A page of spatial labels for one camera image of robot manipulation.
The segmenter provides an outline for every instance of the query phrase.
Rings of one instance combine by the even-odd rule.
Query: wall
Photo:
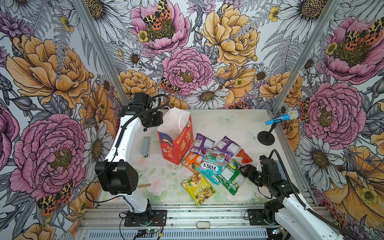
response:
[[[1,239],[71,240],[120,103],[68,0],[0,1]],[[101,190],[91,183],[88,198]]]
[[[335,223],[360,239],[382,240],[384,2],[344,1],[340,13],[345,16],[330,22],[303,66],[302,98],[294,106],[300,120],[282,127]],[[372,25],[377,35],[352,41]],[[289,109],[285,103],[279,114]]]
[[[115,2],[128,18],[104,17],[98,9],[114,8],[101,2],[91,15],[129,98],[140,91],[168,94],[179,108],[268,109],[327,0]],[[158,3],[169,12],[156,22]],[[301,98],[301,84],[298,78],[291,107]]]

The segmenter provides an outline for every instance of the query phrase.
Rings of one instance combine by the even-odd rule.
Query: candy bag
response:
[[[239,150],[239,148],[240,146],[237,143],[225,136],[216,144],[216,146],[213,147],[213,150],[226,153],[227,156],[225,157],[225,160],[230,162],[231,157],[237,152],[237,150]]]
[[[194,174],[197,174],[197,168],[199,167],[199,164],[200,164],[202,159],[203,159],[202,156],[190,152],[181,161],[181,164],[186,166]]]
[[[246,153],[244,152],[244,149],[241,149],[240,152],[239,152],[239,154],[236,155],[236,157],[242,157],[242,158],[243,158],[243,160],[241,161],[242,163],[250,163],[250,162],[253,162],[252,158],[250,158],[250,157],[248,156],[248,154],[246,154]]]
[[[205,200],[212,196],[216,190],[207,182],[201,173],[193,175],[183,183],[184,188],[192,196],[196,207],[200,206]]]
[[[220,174],[225,163],[225,153],[210,151],[204,154],[197,171],[207,174]]]
[[[218,180],[217,176],[215,174],[209,174],[203,172],[203,175],[208,178],[212,183],[219,185],[220,181]]]
[[[204,153],[202,153],[202,149],[211,149],[214,144],[215,141],[198,133],[189,151],[195,154],[204,155]]]
[[[239,186],[245,181],[245,177],[243,177],[238,168],[238,163],[232,159],[228,166],[222,170],[221,174],[217,175],[219,181],[232,195],[237,193]]]

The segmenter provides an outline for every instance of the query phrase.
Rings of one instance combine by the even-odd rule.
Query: red paper bag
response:
[[[157,127],[163,157],[180,164],[193,143],[192,118],[188,111],[171,108],[163,117],[163,124]]]

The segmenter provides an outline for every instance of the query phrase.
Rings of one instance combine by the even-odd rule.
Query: red candy wrapper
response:
[[[241,161],[242,163],[250,163],[250,162],[253,162],[252,158],[250,158],[248,156],[248,154],[246,154],[244,152],[244,149],[240,150],[239,154],[236,155],[237,157],[242,157],[243,160]]]

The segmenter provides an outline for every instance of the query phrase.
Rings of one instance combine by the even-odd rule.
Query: purple candy bag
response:
[[[201,135],[200,133],[197,134],[195,141],[192,144],[191,149],[189,149],[190,152],[193,152],[195,154],[204,155],[202,153],[202,149],[204,150],[210,150],[213,145],[215,144],[215,141]]]
[[[231,157],[240,149],[240,146],[225,136],[220,142],[213,147],[214,150],[226,153],[225,160],[229,162]]]

